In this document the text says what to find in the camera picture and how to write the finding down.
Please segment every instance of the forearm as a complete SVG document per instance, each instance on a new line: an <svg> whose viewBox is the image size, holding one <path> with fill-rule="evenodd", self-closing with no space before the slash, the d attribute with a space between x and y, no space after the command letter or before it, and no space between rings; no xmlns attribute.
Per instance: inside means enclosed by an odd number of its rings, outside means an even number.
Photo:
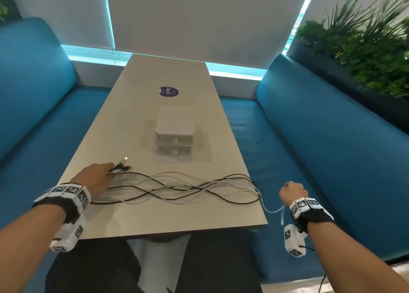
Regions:
<svg viewBox="0 0 409 293"><path fill-rule="evenodd" d="M22 291L65 220L56 205L40 205L0 231L0 292Z"/></svg>
<svg viewBox="0 0 409 293"><path fill-rule="evenodd" d="M409 292L400 275L335 224L310 222L308 232L336 293Z"/></svg>

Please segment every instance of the fist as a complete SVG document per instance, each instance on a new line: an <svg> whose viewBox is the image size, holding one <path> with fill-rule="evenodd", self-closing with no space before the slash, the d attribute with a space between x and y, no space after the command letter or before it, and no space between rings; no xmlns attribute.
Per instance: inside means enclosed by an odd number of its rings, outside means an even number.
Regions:
<svg viewBox="0 0 409 293"><path fill-rule="evenodd" d="M289 207L295 200L308 197L308 192L301 183L289 181L281 188L279 195L283 204Z"/></svg>
<svg viewBox="0 0 409 293"><path fill-rule="evenodd" d="M80 171L71 182L86 186L91 198L98 198L111 185L111 182L117 176L108 174L109 170L114 167L114 163L92 164Z"/></svg>

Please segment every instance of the purple sticker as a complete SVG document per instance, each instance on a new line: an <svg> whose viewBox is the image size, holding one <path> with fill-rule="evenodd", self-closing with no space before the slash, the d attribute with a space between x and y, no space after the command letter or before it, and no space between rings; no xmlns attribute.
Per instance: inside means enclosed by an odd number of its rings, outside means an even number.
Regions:
<svg viewBox="0 0 409 293"><path fill-rule="evenodd" d="M165 97L174 97L179 94L179 91L174 87L161 87L158 89L158 93Z"/></svg>

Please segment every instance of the leg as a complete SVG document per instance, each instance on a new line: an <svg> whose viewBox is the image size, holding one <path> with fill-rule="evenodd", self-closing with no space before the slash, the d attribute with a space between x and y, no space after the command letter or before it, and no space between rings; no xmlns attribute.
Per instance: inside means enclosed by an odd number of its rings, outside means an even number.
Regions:
<svg viewBox="0 0 409 293"><path fill-rule="evenodd" d="M59 253L48 271L45 293L143 293L141 266L125 239L80 240Z"/></svg>
<svg viewBox="0 0 409 293"><path fill-rule="evenodd" d="M239 229L194 233L175 293L262 293L248 244Z"/></svg>

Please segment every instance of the planter box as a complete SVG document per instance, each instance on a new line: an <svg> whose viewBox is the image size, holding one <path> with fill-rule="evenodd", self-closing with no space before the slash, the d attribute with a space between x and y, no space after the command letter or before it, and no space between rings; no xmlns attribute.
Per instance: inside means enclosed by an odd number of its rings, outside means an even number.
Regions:
<svg viewBox="0 0 409 293"><path fill-rule="evenodd" d="M9 10L9 14L3 17L3 19L6 20L6 22L11 22L17 19L21 19L20 11L18 10L16 2L14 0L0 0L0 2L4 6L6 6Z"/></svg>
<svg viewBox="0 0 409 293"><path fill-rule="evenodd" d="M364 91L336 60L314 54L312 48L298 40L293 42L287 56L409 134L409 98L397 99L371 90Z"/></svg>

